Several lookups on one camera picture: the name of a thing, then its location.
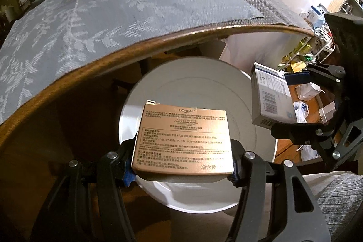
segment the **white plate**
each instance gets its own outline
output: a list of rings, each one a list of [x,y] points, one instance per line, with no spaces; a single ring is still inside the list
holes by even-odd
[[[226,110],[230,137],[264,160],[274,159],[277,141],[270,130],[251,121],[250,77],[214,59],[188,57],[167,62],[145,75],[130,92],[119,122],[119,140],[132,139],[140,124],[146,100],[180,107]],[[227,179],[214,183],[179,184],[146,181],[137,183],[150,196],[175,210],[212,213],[238,204],[241,188]]]

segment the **white box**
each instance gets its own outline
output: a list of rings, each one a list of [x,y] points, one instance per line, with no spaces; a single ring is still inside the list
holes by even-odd
[[[251,76],[252,123],[271,129],[273,123],[297,123],[284,74],[255,62]]]
[[[299,100],[310,101],[313,97],[321,92],[320,86],[315,83],[300,84],[296,88],[297,97]]]

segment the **leaf pattern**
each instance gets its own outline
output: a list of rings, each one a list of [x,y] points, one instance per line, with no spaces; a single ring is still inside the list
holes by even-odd
[[[61,76],[136,42],[262,17],[244,0],[46,0],[0,50],[0,124]]]

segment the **barcode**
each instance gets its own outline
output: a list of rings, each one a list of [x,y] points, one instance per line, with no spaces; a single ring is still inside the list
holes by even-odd
[[[273,94],[268,92],[263,92],[264,94],[264,102],[265,102],[265,111],[273,114],[277,114],[277,104],[276,98]]]
[[[264,119],[261,121],[261,124],[265,125],[265,126],[271,126],[273,124],[273,121],[271,121],[269,119]]]

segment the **l'oreal box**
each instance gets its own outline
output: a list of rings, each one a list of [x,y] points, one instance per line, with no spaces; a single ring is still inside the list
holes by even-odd
[[[276,122],[297,123],[284,75],[256,62],[252,71],[252,123],[268,129]]]
[[[208,183],[233,172],[226,111],[144,106],[131,164],[145,180]]]

